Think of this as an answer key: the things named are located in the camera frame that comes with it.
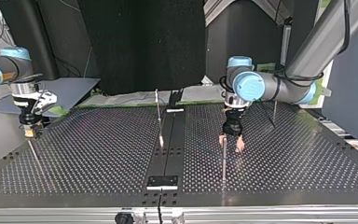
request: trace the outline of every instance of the small object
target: small object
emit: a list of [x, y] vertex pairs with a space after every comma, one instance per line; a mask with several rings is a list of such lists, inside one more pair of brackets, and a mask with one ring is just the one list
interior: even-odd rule
[[243, 141], [242, 134], [237, 137], [237, 147], [235, 148], [235, 152], [241, 153], [245, 149], [245, 142]]
[[178, 189], [177, 175], [150, 176], [147, 180], [147, 190], [175, 190]]

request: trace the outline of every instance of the white cable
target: white cable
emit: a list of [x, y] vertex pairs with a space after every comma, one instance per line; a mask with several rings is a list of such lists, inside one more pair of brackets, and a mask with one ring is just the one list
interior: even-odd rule
[[88, 57], [87, 62], [86, 62], [86, 67], [84, 68], [83, 77], [86, 77], [87, 68], [89, 68], [89, 62], [90, 62], [90, 58], [91, 58], [91, 53], [92, 53], [92, 47], [89, 48], [89, 57]]
[[71, 5], [67, 4], [66, 2], [64, 2], [63, 0], [60, 0], [60, 2], [63, 3], [64, 5], [68, 6], [68, 7], [71, 7], [72, 9], [80, 12], [80, 9], [78, 9], [77, 7], [71, 6]]

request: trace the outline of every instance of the vertical metal rod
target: vertical metal rod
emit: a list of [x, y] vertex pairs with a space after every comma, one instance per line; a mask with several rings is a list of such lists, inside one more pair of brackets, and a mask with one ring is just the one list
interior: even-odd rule
[[34, 159], [35, 159], [37, 162], [39, 162], [39, 158], [37, 157], [36, 151], [34, 150], [34, 145], [32, 144], [31, 139], [28, 139], [27, 142], [28, 142], [28, 145], [30, 146], [30, 149], [31, 149], [31, 151], [32, 151], [32, 154], [34, 155]]
[[159, 144], [160, 144], [161, 148], [163, 148], [164, 147], [164, 139], [162, 137], [162, 124], [161, 124], [161, 113], [159, 112], [158, 89], [156, 89], [155, 95], [156, 95], [156, 104], [157, 104], [157, 113], [158, 113], [158, 126], [159, 126], [158, 140], [159, 140]]
[[227, 138], [223, 138], [223, 188], [226, 187], [226, 171], [227, 171]]
[[273, 123], [275, 123], [275, 117], [277, 115], [277, 105], [278, 105], [278, 101], [275, 101], [275, 104], [274, 104], [274, 115], [272, 117], [272, 120], [273, 120]]
[[[34, 155], [34, 159], [35, 159], [35, 161], [37, 163], [37, 166], [38, 166], [38, 168], [40, 170], [40, 173], [42, 174], [44, 179], [48, 180], [46, 178], [45, 172], [43, 171], [42, 164], [40, 163], [39, 157], [37, 156], [36, 151], [34, 150], [34, 144], [32, 144], [32, 140], [28, 139], [27, 142], [28, 142], [28, 145], [30, 146], [32, 154]], [[51, 178], [50, 178], [50, 181], [48, 182], [48, 185], [49, 185], [50, 188], [55, 189], [55, 185], [54, 185], [54, 183], [53, 183]]]

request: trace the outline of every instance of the metal bracket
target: metal bracket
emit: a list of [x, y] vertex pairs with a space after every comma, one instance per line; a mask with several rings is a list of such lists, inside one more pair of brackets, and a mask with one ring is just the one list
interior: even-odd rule
[[147, 190], [177, 190], [177, 175], [149, 176], [147, 180]]

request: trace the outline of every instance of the gray panel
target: gray panel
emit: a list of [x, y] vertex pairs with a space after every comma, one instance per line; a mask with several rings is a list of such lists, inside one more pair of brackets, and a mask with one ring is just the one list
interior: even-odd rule
[[[57, 104], [65, 110], [75, 106], [95, 85], [100, 81], [98, 78], [59, 78], [52, 81], [41, 81], [41, 88], [47, 89], [57, 95]], [[20, 109], [14, 105], [13, 97], [0, 100], [0, 113], [20, 114]], [[58, 118], [60, 115], [49, 111], [43, 114], [46, 117]]]
[[235, 153], [234, 139], [228, 138], [224, 186], [218, 144], [225, 120], [221, 109], [221, 105], [186, 106], [182, 136], [175, 131], [175, 120], [172, 136], [185, 138], [185, 156], [182, 167], [168, 163], [166, 175], [182, 173], [182, 184], [169, 192], [167, 202], [174, 202], [168, 205], [358, 203], [358, 152], [308, 113], [286, 104], [278, 106], [276, 129], [259, 104], [251, 106], [242, 121], [245, 151]]
[[0, 206], [141, 206], [158, 130], [155, 107], [78, 109], [34, 143], [40, 166], [28, 147], [0, 161]]
[[333, 63], [323, 114], [358, 139], [358, 32]]

